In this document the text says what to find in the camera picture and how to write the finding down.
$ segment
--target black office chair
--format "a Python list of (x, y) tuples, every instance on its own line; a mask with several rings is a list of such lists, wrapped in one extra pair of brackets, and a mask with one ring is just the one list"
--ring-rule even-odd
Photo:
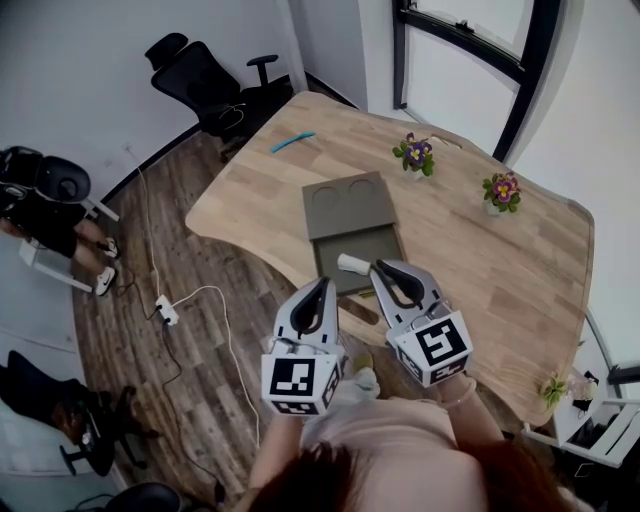
[(12, 146), (0, 152), (0, 190), (14, 201), (33, 191), (49, 201), (78, 204), (89, 197), (91, 178), (73, 162)]
[[(133, 418), (130, 400), (135, 388), (125, 387), (112, 410), (110, 393), (91, 392), (77, 379), (53, 379), (14, 350), (9, 352), (7, 367), (0, 368), (0, 398), (4, 403), (17, 414), (62, 430), (80, 446), (80, 451), (72, 454), (60, 446), (60, 453), (72, 475), (76, 474), (73, 462), (87, 459), (97, 474), (105, 476), (113, 464), (116, 442), (122, 445), (134, 466), (147, 467), (135, 458), (125, 436), (157, 438), (160, 434), (155, 430), (143, 430), (140, 422)], [(67, 420), (66, 430), (60, 427), (61, 416)], [(78, 439), (72, 438), (70, 432)]]
[(173, 33), (145, 53), (156, 71), (151, 84), (192, 109), (202, 131), (221, 137), (225, 143), (240, 139), (221, 152), (221, 160), (226, 162), (228, 154), (240, 149), (289, 101), (293, 91), (289, 85), (267, 79), (266, 64), (275, 62), (277, 55), (247, 62), (247, 66), (258, 67), (260, 87), (241, 89), (204, 43), (186, 43), (186, 36)]
[(217, 509), (193, 496), (180, 495), (158, 482), (134, 485), (112, 498), (107, 505), (91, 510), (100, 512), (196, 512)]

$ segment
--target wooden table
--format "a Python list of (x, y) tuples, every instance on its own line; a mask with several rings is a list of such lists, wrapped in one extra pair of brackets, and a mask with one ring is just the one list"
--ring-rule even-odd
[[(316, 136), (269, 152), (305, 131)], [(428, 179), (415, 182), (391, 153), (409, 131), (433, 145)], [(406, 260), (429, 270), (464, 315), (475, 345), (471, 374), (523, 421), (545, 423), (551, 411), (538, 391), (552, 373), (568, 375), (585, 318), (593, 219), (524, 178), (520, 211), (488, 216), (482, 179), (507, 168), (468, 140), (305, 92), (226, 166), (186, 223), (251, 251), (300, 287), (316, 277), (301, 188), (370, 171), (387, 183)], [(344, 299), (340, 328), (382, 345), (387, 325), (375, 297)]]

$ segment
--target black window frame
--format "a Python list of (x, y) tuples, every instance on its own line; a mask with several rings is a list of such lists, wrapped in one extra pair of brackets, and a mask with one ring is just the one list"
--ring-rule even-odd
[(428, 32), (491, 65), (519, 85), (498, 144), (493, 152), (504, 162), (522, 128), (547, 62), (560, 15), (561, 0), (534, 0), (522, 57), (518, 59), (477, 36), (462, 23), (448, 23), (410, 8), (411, 0), (393, 0), (393, 108), (406, 109), (404, 101), (407, 25)]

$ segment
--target white cube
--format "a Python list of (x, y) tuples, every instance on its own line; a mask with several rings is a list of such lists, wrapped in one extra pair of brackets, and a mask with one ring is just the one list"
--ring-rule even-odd
[(389, 339), (400, 362), (425, 388), (469, 365), (473, 345), (460, 311)]
[(278, 414), (326, 413), (341, 378), (335, 354), (262, 356), (262, 399)]

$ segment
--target pink shirt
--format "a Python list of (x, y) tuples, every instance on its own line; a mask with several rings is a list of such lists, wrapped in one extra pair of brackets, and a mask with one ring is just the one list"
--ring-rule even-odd
[(303, 446), (320, 441), (365, 455), (358, 510), (487, 510), (480, 464), (457, 450), (436, 405), (392, 399), (340, 408), (305, 425)]

